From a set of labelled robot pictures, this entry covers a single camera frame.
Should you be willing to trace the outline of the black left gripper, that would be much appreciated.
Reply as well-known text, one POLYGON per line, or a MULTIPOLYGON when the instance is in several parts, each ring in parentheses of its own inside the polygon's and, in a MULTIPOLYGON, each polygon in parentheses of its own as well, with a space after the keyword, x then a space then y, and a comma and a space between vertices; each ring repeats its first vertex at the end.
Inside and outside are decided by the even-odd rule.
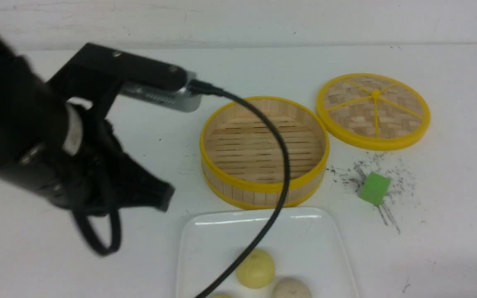
POLYGON ((91 215, 104 215, 112 207, 153 207, 166 212, 174 186, 155 177, 125 153, 105 119, 96 119, 80 106, 66 106, 67 134, 51 165, 59 182, 50 198, 53 205, 79 207, 91 215))

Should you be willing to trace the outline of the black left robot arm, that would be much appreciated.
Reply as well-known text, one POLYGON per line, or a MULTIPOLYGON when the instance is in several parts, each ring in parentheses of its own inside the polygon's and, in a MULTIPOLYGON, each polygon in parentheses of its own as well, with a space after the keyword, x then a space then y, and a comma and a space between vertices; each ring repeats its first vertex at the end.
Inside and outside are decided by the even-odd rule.
POLYGON ((177 87, 167 68, 88 43, 44 81, 0 37, 0 180, 82 216, 167 211, 174 187, 125 153, 106 118, 124 87, 177 87))

